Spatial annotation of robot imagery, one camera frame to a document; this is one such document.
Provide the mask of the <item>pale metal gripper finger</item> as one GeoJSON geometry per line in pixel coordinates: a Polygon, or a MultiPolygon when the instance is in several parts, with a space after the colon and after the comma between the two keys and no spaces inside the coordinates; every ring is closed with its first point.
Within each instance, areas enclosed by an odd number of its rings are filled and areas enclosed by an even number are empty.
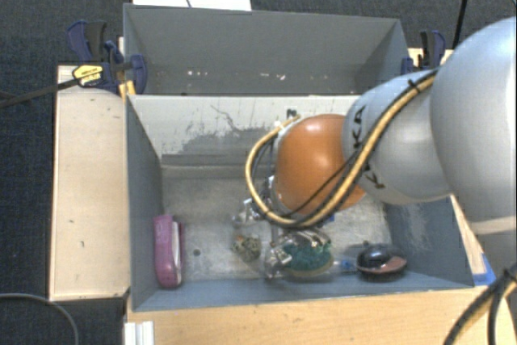
{"type": "Polygon", "coordinates": [[[274,265],[288,265],[292,261],[292,256],[282,247],[271,249],[271,262],[274,265]]]}
{"type": "Polygon", "coordinates": [[[264,261],[264,277],[266,280],[280,278],[283,275],[283,265],[281,262],[273,259],[264,261]]]}

